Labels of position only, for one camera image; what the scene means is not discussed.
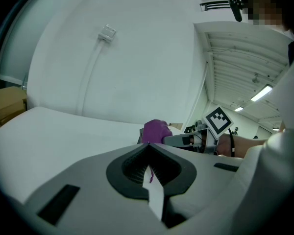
ceiling light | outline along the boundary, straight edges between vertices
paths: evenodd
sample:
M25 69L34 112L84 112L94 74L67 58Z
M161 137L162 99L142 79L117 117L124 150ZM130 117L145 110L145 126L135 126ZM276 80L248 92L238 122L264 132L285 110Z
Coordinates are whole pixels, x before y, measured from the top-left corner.
M272 90L272 86L266 85L255 97L253 97L251 99L251 101L256 102L258 99L262 98L264 95L266 95L271 90Z
M239 112L239 111L241 111L242 109L243 109L242 107L239 107L239 108L237 108L237 109L234 110L234 111Z

white curved panel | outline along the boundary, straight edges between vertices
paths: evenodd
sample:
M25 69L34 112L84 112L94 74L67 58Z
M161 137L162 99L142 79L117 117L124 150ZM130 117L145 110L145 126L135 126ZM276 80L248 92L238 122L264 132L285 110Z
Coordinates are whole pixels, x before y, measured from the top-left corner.
M205 65L201 46L194 42L193 1L73 0L50 22L36 48L29 103L76 114L83 73L98 33L109 24L117 35L98 56L82 115L132 123L153 118L184 122Z
M14 20L0 53L0 79L22 84L40 36L68 0L29 0Z

person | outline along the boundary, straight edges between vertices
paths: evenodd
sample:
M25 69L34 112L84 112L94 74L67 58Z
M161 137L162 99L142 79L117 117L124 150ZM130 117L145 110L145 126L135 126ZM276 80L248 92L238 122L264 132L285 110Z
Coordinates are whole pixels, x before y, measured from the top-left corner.
M242 2L244 3L244 12L248 14L249 19L259 20L264 24L277 25L285 31L290 30L294 35L294 0L242 0ZM284 120L280 131L283 130L282 128L294 130L294 42L289 44L288 56L290 69L271 92L271 97ZM157 128L153 125L152 129L146 128L144 132L154 132L158 142L164 137L161 134L169 136L168 131L156 130ZM243 158L251 147L263 145L266 142L266 140L250 140L236 135L233 136L233 139L235 157L240 158ZM223 134L220 137L216 151L218 155L231 156L231 139L228 134Z
M238 135L239 135L239 134L237 133L238 130L239 130L239 128L238 128L238 127L235 127L235 130L232 131L232 135L236 135L236 136L238 136Z

